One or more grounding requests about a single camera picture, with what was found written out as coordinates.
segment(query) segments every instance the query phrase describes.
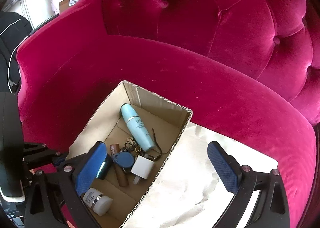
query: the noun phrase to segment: tufted sofa backrest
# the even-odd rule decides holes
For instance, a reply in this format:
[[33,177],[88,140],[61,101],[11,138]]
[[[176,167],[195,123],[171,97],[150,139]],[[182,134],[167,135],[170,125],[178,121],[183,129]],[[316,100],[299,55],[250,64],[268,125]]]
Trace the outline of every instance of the tufted sofa backrest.
[[103,0],[103,16],[110,35],[197,52],[320,121],[320,18],[307,0]]

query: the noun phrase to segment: light blue bottle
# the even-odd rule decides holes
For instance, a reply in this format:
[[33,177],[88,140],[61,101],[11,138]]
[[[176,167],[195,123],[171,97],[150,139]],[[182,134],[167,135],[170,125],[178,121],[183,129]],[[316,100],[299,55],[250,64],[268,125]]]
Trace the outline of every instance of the light blue bottle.
[[142,150],[146,152],[154,148],[156,145],[134,108],[132,108],[131,105],[125,103],[121,106],[121,113],[124,122],[127,124],[127,127],[130,130],[132,136],[142,148]]

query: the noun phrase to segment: black bag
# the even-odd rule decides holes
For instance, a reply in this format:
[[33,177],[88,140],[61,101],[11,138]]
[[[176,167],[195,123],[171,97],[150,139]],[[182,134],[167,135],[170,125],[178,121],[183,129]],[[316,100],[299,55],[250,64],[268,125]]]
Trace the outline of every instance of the black bag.
[[10,92],[8,86],[13,83],[12,92],[17,90],[20,82],[18,63],[16,61],[17,46],[30,34],[30,22],[13,12],[0,11],[0,91]]

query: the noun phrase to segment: crumpled paper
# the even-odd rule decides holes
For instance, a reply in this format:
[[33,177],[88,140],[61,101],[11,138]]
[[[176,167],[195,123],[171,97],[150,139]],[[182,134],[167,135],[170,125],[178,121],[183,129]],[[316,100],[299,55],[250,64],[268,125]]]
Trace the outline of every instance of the crumpled paper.
[[[218,141],[240,165],[270,172],[276,160],[231,138],[190,122],[148,194],[123,228],[212,228],[233,194],[223,186],[207,156]],[[255,191],[237,228],[245,227],[259,191]]]

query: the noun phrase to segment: blue round object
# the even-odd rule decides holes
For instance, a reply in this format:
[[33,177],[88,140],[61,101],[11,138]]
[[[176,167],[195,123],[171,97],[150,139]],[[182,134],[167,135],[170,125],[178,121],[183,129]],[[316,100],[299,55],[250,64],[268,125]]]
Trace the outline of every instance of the blue round object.
[[113,161],[122,168],[130,168],[134,164],[133,155],[126,151],[119,152],[115,154],[112,158],[113,158]]

